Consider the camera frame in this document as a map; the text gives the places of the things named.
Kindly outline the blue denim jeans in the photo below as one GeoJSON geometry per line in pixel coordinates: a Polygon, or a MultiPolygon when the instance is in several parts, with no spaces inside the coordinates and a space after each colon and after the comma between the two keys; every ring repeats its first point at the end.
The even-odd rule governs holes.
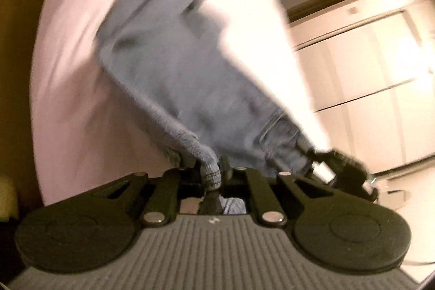
{"type": "Polygon", "coordinates": [[[97,32],[100,63],[163,148],[200,169],[201,214],[223,214],[220,157],[266,177],[302,176],[298,125],[223,57],[223,24],[201,0],[118,0],[97,32]]]}

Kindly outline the white duvet on bed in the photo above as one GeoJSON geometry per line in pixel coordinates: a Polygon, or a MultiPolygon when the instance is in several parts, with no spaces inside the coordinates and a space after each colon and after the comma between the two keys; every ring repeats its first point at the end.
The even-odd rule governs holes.
{"type": "Polygon", "coordinates": [[[218,161],[302,173],[331,143],[279,0],[45,0],[30,77],[35,166],[50,205],[145,171],[218,161]]]}

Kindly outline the white wardrobe with panels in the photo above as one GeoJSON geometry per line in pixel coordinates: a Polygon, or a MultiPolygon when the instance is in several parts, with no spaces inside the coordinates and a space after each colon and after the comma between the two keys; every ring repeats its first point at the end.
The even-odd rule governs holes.
{"type": "Polygon", "coordinates": [[[375,173],[434,154],[434,0],[281,0],[317,117],[375,173]]]}

